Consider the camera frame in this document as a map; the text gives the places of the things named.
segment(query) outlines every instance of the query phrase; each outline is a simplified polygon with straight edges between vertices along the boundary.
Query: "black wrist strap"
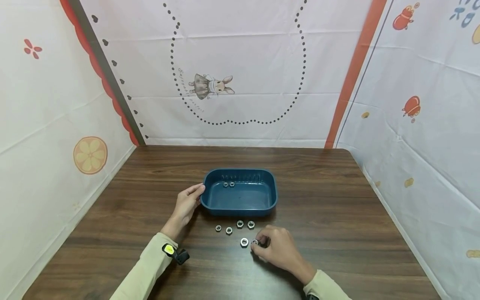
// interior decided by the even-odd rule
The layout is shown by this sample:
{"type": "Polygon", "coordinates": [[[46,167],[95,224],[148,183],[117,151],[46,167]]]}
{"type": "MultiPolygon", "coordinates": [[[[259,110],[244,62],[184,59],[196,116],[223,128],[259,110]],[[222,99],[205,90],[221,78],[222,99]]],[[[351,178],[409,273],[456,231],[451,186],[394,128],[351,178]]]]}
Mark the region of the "black wrist strap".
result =
{"type": "Polygon", "coordinates": [[[173,258],[178,264],[183,264],[190,258],[190,255],[185,249],[182,249],[180,250],[180,252],[177,252],[177,249],[175,249],[175,247],[173,247],[173,245],[170,245],[169,243],[166,243],[165,245],[163,245],[162,251],[168,257],[173,258]]]}

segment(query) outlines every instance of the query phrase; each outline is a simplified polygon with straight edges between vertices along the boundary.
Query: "beige sleeve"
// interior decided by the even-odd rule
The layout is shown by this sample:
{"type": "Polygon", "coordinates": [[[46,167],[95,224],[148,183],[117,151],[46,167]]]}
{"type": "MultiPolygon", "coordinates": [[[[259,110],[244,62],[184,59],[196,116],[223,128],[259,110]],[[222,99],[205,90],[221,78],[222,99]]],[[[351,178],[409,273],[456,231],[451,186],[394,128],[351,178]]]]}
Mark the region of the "beige sleeve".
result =
{"type": "Polygon", "coordinates": [[[351,300],[322,270],[317,270],[315,277],[303,288],[303,291],[305,295],[314,295],[320,300],[351,300]]]}
{"type": "Polygon", "coordinates": [[[148,298],[156,280],[172,261],[162,251],[162,247],[166,243],[173,245],[175,248],[178,247],[177,243],[163,233],[157,233],[152,238],[140,254],[140,259],[113,293],[110,300],[145,300],[148,298]]]}

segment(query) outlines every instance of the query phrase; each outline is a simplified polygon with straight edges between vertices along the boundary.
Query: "printed fabric backdrop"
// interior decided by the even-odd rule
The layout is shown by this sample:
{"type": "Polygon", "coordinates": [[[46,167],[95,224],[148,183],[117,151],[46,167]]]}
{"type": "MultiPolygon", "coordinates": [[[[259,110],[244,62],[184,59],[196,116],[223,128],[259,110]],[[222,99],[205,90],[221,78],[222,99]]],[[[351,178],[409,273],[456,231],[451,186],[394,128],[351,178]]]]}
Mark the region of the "printed fabric backdrop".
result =
{"type": "Polygon", "coordinates": [[[81,2],[147,144],[323,147],[371,0],[81,2]]]}
{"type": "Polygon", "coordinates": [[[64,4],[0,0],[0,299],[23,297],[135,149],[64,4]]]}
{"type": "Polygon", "coordinates": [[[480,299],[479,43],[480,0],[386,1],[335,144],[443,299],[480,299]]]}

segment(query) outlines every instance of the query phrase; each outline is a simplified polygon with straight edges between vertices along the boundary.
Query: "yellow tag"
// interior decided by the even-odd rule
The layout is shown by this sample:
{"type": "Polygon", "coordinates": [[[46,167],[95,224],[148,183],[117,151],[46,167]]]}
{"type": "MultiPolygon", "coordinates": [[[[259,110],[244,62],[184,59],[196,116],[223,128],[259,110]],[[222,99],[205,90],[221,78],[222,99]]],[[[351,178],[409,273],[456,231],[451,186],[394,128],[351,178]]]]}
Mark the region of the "yellow tag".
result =
{"type": "Polygon", "coordinates": [[[173,255],[173,253],[175,252],[175,249],[173,249],[173,246],[172,246],[172,245],[166,245],[165,248],[163,249],[163,251],[164,251],[166,254],[173,255]]]}

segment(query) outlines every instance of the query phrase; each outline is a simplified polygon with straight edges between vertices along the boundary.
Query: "rabbit illustration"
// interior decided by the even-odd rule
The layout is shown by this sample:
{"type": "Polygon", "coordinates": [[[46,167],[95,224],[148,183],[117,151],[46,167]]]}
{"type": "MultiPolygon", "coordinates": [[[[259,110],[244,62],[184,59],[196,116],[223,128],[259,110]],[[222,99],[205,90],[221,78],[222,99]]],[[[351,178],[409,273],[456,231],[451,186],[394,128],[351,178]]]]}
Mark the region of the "rabbit illustration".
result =
{"type": "Polygon", "coordinates": [[[197,94],[199,99],[204,99],[205,97],[210,98],[210,95],[219,94],[223,91],[228,94],[234,94],[235,92],[231,87],[225,86],[227,83],[232,81],[233,76],[225,77],[223,80],[217,80],[210,75],[200,76],[199,74],[195,75],[195,80],[189,82],[189,86],[193,86],[194,89],[190,90],[191,94],[197,94]]]}

